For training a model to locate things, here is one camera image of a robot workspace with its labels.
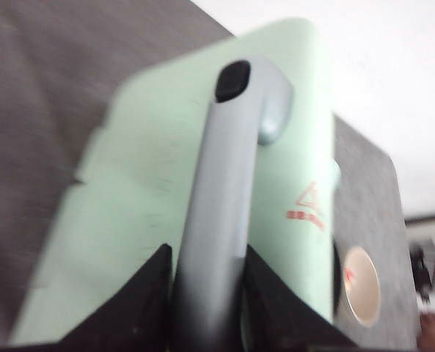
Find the gray handle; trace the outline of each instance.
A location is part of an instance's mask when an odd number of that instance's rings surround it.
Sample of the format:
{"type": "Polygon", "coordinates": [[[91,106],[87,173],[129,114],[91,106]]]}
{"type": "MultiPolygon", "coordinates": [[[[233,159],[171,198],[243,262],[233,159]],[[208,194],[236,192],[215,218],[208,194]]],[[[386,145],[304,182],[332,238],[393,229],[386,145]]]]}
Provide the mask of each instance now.
{"type": "Polygon", "coordinates": [[[239,304],[257,143],[282,133],[293,88],[261,58],[226,66],[205,125],[172,293],[172,351],[241,350],[239,304]]]}

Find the white wall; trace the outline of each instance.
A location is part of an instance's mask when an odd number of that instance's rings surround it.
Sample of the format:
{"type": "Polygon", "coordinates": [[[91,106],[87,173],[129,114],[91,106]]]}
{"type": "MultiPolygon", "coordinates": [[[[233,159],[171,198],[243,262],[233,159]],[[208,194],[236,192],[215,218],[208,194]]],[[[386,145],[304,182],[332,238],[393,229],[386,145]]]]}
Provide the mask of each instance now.
{"type": "Polygon", "coordinates": [[[435,213],[435,0],[194,0],[233,34],[308,18],[331,51],[334,111],[390,154],[406,217],[435,213]]]}

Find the dark gray surface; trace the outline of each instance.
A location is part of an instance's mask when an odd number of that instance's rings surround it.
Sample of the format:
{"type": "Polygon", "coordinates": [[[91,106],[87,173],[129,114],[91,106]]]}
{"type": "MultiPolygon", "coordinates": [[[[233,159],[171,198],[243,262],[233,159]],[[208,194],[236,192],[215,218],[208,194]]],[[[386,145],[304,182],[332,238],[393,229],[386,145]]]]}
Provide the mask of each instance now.
{"type": "MultiPolygon", "coordinates": [[[[0,0],[0,344],[89,132],[130,74],[229,36],[187,0],[0,0]]],[[[408,348],[417,316],[392,164],[337,121],[335,237],[379,268],[381,323],[357,342],[408,348]]]]}
{"type": "Polygon", "coordinates": [[[333,236],[340,257],[355,245],[379,275],[381,311],[366,329],[341,308],[336,325],[365,347],[414,349],[419,319],[396,172],[390,158],[340,119],[335,158],[341,181],[335,194],[333,236]]]}

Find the red warning triangle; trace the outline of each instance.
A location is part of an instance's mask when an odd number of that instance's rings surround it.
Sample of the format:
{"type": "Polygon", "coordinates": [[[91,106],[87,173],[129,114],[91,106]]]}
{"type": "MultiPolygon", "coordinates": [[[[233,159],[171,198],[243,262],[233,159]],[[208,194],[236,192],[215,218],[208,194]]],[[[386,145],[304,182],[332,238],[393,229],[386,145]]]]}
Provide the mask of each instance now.
{"type": "Polygon", "coordinates": [[[301,205],[302,207],[312,208],[317,213],[320,213],[318,207],[318,187],[316,182],[309,184],[305,191],[296,200],[296,204],[301,205]]]}

